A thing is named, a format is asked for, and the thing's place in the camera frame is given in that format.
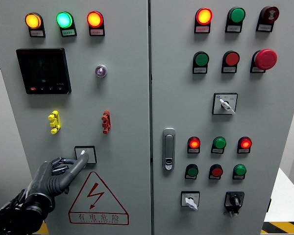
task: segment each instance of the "black display screen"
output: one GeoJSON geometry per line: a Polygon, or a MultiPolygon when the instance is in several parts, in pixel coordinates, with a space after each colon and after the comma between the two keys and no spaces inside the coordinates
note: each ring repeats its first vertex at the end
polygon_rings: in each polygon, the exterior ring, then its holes
{"type": "Polygon", "coordinates": [[[28,94],[71,93],[63,48],[18,49],[16,53],[28,94]]]}

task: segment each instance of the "red terminal connector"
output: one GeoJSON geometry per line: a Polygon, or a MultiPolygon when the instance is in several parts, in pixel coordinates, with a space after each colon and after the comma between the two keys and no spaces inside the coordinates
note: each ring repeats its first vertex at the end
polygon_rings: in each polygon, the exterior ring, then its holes
{"type": "Polygon", "coordinates": [[[108,132],[111,129],[110,112],[108,110],[103,112],[101,120],[103,121],[102,123],[103,133],[108,134],[108,132]]]}

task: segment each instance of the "gray metal panel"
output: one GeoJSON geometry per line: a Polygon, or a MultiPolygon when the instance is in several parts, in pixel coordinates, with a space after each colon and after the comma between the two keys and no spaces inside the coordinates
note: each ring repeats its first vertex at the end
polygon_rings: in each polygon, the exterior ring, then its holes
{"type": "MultiPolygon", "coordinates": [[[[146,0],[0,1],[0,66],[31,174],[43,161],[73,157],[76,145],[96,146],[98,163],[78,175],[69,195],[56,198],[47,219],[50,234],[151,233],[147,16],[146,0]],[[103,14],[105,37],[89,36],[86,16],[93,10],[103,14]],[[73,15],[77,37],[61,37],[55,20],[61,11],[73,15]],[[46,38],[29,37],[24,18],[30,12],[43,17],[46,38]],[[66,51],[72,93],[27,95],[15,51],[50,47],[66,51]],[[105,78],[95,77],[99,64],[107,66],[105,78]],[[62,124],[56,135],[48,121],[53,110],[62,124]],[[112,121],[108,135],[101,126],[105,110],[112,121]],[[129,226],[69,223],[69,209],[91,171],[124,206],[129,226]]],[[[87,202],[79,204],[89,210],[87,202]]]]}
{"type": "Polygon", "coordinates": [[[205,235],[259,234],[269,204],[294,112],[294,1],[151,1],[153,173],[155,235],[198,233],[205,235]],[[272,33],[255,32],[263,7],[280,10],[272,33]],[[242,32],[224,32],[232,7],[246,11],[242,32]],[[213,11],[211,33],[194,35],[196,11],[213,11]],[[254,52],[271,48],[278,54],[275,67],[250,74],[254,52]],[[223,55],[240,54],[238,72],[221,74],[223,55]],[[210,57],[206,75],[192,74],[196,52],[210,57]],[[238,93],[234,116],[213,116],[214,93],[238,93]],[[175,168],[162,168],[162,131],[176,130],[175,168]],[[187,154],[187,140],[198,136],[200,154],[187,154]],[[223,155],[211,154],[215,137],[223,136],[223,155]],[[238,155],[240,137],[252,139],[251,153],[238,155]],[[188,164],[197,164],[197,180],[185,180],[188,164]],[[209,168],[220,164],[221,180],[208,180],[209,168]],[[243,181],[233,181],[236,164],[247,167],[243,181]],[[199,190],[198,211],[180,206],[183,190],[199,190]],[[227,191],[243,191],[238,217],[223,214],[227,191]]]}

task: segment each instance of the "warning sign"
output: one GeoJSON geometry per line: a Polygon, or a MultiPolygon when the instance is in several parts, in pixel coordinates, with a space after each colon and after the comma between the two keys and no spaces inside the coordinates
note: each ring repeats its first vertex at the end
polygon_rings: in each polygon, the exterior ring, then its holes
{"type": "Polygon", "coordinates": [[[90,172],[69,210],[72,224],[129,225],[129,216],[96,172],[90,172]]]}

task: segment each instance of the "emergency stop button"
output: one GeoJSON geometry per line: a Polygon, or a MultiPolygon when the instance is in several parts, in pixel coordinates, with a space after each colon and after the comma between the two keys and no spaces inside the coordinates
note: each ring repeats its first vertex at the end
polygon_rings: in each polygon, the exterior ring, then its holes
{"type": "Polygon", "coordinates": [[[266,72],[277,62],[278,56],[272,49],[263,49],[255,52],[252,58],[250,72],[266,72]]]}

